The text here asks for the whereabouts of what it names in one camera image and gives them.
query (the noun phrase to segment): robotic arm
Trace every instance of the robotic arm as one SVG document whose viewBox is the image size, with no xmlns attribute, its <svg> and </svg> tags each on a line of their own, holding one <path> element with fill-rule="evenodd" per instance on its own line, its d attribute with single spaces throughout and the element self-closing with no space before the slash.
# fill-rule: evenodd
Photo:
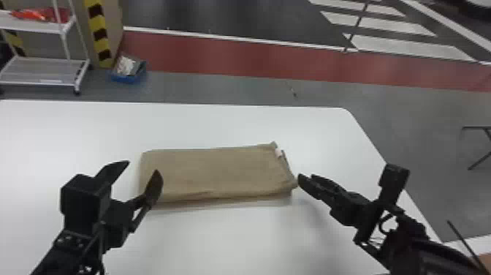
<svg viewBox="0 0 491 275">
<path fill-rule="evenodd" d="M 396 206 L 408 177 L 408 170 L 387 165 L 378 183 L 380 195 L 374 201 L 316 175 L 309 178 L 300 174 L 298 184 L 309 195 L 326 203 L 331 208 L 330 215 L 338 222 L 355 227 L 357 233 L 353 242 L 392 275 L 486 274 L 462 253 L 431 241 L 425 226 Z M 383 224 L 392 217 L 397 228 L 387 232 Z M 379 247 L 371 241 L 376 227 L 386 236 Z"/>
<path fill-rule="evenodd" d="M 104 274 L 102 255 L 123 246 L 156 204 L 163 186 L 156 170 L 140 196 L 125 203 L 111 199 L 112 185 L 128 164 L 106 165 L 95 177 L 76 175 L 61 188 L 64 229 L 31 275 Z"/>
<path fill-rule="evenodd" d="M 112 185 L 128 164 L 106 165 L 94 177 L 76 175 L 61 188 L 64 229 L 31 275 L 104 274 L 103 254 L 123 246 L 128 234 L 135 232 L 156 204 L 163 187 L 162 177 L 155 171 L 140 196 L 125 203 L 111 199 Z M 380 195 L 374 201 L 321 176 L 300 174 L 298 183 L 309 195 L 326 203 L 334 219 L 355 227 L 354 243 L 392 275 L 486 274 L 462 253 L 431 241 L 425 226 L 396 206 L 408 177 L 408 170 L 387 165 L 378 183 Z M 397 228 L 385 231 L 383 224 L 391 218 L 395 218 Z M 386 236 L 381 244 L 372 241 L 376 227 Z"/>
</svg>

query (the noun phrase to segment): metal shelf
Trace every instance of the metal shelf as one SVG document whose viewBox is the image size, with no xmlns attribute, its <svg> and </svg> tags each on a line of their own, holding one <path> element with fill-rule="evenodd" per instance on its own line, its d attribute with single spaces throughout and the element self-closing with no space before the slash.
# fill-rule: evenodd
<svg viewBox="0 0 491 275">
<path fill-rule="evenodd" d="M 0 10 L 0 29 L 65 35 L 75 23 L 75 16 L 71 16 L 68 23 L 58 24 L 34 20 L 22 20 L 11 16 L 9 12 L 10 11 L 8 10 Z"/>
<path fill-rule="evenodd" d="M 60 14 L 58 0 L 51 0 L 55 17 L 58 22 Z M 17 55 L 13 45 L 9 45 L 15 54 L 0 71 L 0 84 L 5 85 L 45 85 L 45 86 L 73 86 L 75 95 L 80 95 L 80 84 L 90 66 L 87 47 L 85 46 L 82 29 L 77 22 L 75 8 L 72 0 L 70 6 L 70 20 L 65 23 L 46 23 L 34 20 L 22 20 L 9 14 L 8 10 L 0 10 L 0 29 L 13 31 L 29 31 L 42 34 L 58 34 L 63 44 L 66 59 L 41 59 L 35 57 L 21 57 Z M 72 60 L 66 33 L 76 25 L 82 42 L 85 60 Z"/>
<path fill-rule="evenodd" d="M 78 88 L 89 60 L 38 59 L 14 56 L 0 71 L 0 84 L 75 86 Z"/>
</svg>

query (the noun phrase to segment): red object on shelf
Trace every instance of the red object on shelf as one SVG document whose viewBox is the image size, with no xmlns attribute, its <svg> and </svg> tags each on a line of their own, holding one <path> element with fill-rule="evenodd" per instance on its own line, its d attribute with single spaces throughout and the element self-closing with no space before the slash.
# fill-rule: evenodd
<svg viewBox="0 0 491 275">
<path fill-rule="evenodd" d="M 60 12 L 61 23 L 67 23 L 70 19 L 70 10 L 65 8 L 58 8 Z M 13 10 L 10 12 L 12 16 L 19 19 L 37 20 L 42 22 L 57 23 L 55 9 L 53 7 L 39 8 L 39 9 L 22 9 Z"/>
</svg>

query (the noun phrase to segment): folded beige fabric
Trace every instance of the folded beige fabric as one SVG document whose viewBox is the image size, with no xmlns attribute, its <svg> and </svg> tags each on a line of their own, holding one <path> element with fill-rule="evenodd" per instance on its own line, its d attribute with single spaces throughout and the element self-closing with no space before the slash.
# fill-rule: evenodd
<svg viewBox="0 0 491 275">
<path fill-rule="evenodd" d="M 142 189 L 155 169 L 164 178 L 159 199 L 164 203 L 271 196 L 297 186 L 276 143 L 145 152 L 140 165 Z"/>
</svg>

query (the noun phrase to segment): chair leg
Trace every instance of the chair leg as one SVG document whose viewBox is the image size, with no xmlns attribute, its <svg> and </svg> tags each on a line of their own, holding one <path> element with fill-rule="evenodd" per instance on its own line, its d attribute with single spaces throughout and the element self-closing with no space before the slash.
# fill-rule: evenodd
<svg viewBox="0 0 491 275">
<path fill-rule="evenodd" d="M 491 157 L 491 151 L 489 153 L 487 153 L 486 155 L 484 155 L 482 158 L 480 158 L 477 162 L 474 162 L 471 166 L 469 166 L 469 168 L 467 168 L 468 170 L 473 170 L 474 168 L 477 167 L 477 165 L 480 165 L 484 160 L 486 160 L 488 157 Z"/>
</svg>

